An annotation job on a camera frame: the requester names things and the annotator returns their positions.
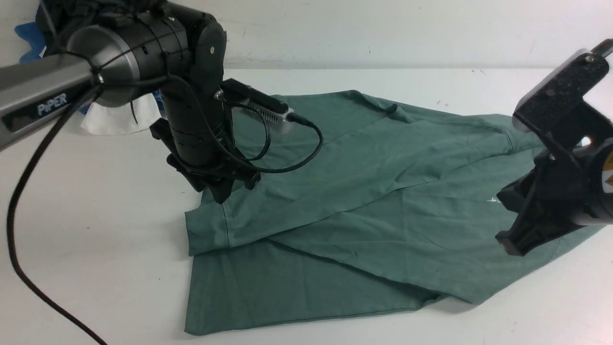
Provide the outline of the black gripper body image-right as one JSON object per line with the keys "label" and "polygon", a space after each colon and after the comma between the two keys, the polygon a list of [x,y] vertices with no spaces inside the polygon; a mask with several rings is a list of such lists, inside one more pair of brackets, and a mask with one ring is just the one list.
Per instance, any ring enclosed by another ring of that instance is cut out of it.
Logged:
{"label": "black gripper body image-right", "polygon": [[536,183],[536,196],[556,218],[575,225],[575,231],[604,224],[604,188],[600,174],[604,150],[573,150],[576,163],[558,161],[547,150],[534,159],[534,168],[512,183]]}

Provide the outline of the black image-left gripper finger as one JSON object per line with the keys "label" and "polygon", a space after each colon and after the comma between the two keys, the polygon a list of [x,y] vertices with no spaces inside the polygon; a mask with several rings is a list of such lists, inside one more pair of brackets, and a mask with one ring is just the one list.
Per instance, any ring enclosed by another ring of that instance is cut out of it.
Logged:
{"label": "black image-left gripper finger", "polygon": [[234,190],[235,179],[212,175],[192,175],[191,185],[197,192],[208,193],[218,204],[225,202]]}
{"label": "black image-left gripper finger", "polygon": [[253,190],[261,180],[261,173],[253,170],[241,171],[239,173],[239,180],[244,183],[245,188]]}

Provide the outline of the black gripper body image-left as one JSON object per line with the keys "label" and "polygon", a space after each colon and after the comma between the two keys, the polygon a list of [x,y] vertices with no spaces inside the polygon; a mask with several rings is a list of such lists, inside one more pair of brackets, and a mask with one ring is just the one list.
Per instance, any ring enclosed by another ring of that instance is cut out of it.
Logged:
{"label": "black gripper body image-left", "polygon": [[153,139],[160,140],[170,154],[167,164],[178,171],[192,186],[192,175],[212,175],[239,180],[241,171],[253,170],[247,163],[238,164],[226,155],[230,151],[237,158],[243,155],[232,146],[229,128],[228,110],[215,99],[205,100],[205,106],[211,106],[205,112],[212,132],[206,127],[204,114],[198,104],[186,92],[162,91],[166,118],[157,120],[150,127]]}

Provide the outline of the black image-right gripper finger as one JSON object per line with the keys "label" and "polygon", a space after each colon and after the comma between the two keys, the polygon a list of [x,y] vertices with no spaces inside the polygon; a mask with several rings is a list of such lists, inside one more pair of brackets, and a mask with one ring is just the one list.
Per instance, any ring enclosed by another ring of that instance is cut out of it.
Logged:
{"label": "black image-right gripper finger", "polygon": [[524,257],[537,247],[575,231],[575,225],[556,218],[536,196],[536,183],[511,183],[498,192],[503,206],[517,214],[508,230],[496,234],[504,251],[515,257]]}

